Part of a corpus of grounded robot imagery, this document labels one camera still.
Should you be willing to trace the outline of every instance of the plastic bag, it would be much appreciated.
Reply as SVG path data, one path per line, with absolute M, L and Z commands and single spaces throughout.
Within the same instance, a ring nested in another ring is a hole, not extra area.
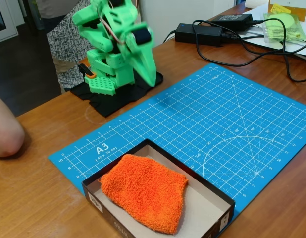
M 301 27 L 298 17 L 289 13 L 266 13 L 263 15 L 264 20 L 279 19 L 286 28 L 287 41 L 305 41 L 306 35 Z M 277 20 L 266 21 L 263 24 L 264 40 L 266 42 L 280 42 L 283 41 L 284 29 L 282 24 Z

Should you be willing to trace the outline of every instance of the cardboard box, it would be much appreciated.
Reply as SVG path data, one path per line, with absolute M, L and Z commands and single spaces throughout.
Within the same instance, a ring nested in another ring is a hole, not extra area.
M 298 16 L 300 21 L 306 22 L 306 0 L 269 0 L 268 12 L 271 12 L 274 4 L 279 4 Z
M 86 199 L 120 231 L 122 236 L 126 238 L 215 238 L 232 220 L 235 207 L 235 201 L 232 198 L 152 141 L 147 139 L 126 154 L 151 157 L 168 168 L 184 174 L 188 179 L 188 185 L 177 234 L 167 235 L 152 231 L 140 224 L 102 193 L 97 179 L 108 173 L 122 156 L 84 180 Z

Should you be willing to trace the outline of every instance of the wooden table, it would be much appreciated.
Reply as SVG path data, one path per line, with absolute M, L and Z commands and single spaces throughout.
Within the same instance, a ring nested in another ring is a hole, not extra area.
M 227 13 L 244 11 L 244 5 L 239 5 Z M 201 49 L 218 61 L 242 63 L 254 57 L 237 43 Z M 0 238 L 120 237 L 48 155 L 208 64 L 198 56 L 195 45 L 174 40 L 156 47 L 154 57 L 164 83 L 106 119 L 88 101 L 70 93 L 18 118 L 28 137 L 17 156 L 0 160 Z M 290 59 L 290 64 L 293 77 L 306 78 L 306 62 Z M 306 83 L 294 84 L 287 78 L 281 56 L 266 56 L 246 67 L 228 69 L 306 105 Z M 306 238 L 306 146 L 221 237 Z

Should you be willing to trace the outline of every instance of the elbow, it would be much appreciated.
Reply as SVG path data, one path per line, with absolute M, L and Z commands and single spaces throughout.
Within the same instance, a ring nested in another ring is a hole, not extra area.
M 23 128 L 18 125 L 14 129 L 6 131 L 1 141 L 0 157 L 15 155 L 24 143 L 25 133 Z

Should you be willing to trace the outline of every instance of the yellow sticky note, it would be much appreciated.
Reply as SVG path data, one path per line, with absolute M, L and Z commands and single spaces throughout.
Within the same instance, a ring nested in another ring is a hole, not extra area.
M 282 13 L 282 12 L 291 13 L 292 11 L 276 3 L 273 5 L 271 12 L 273 13 Z

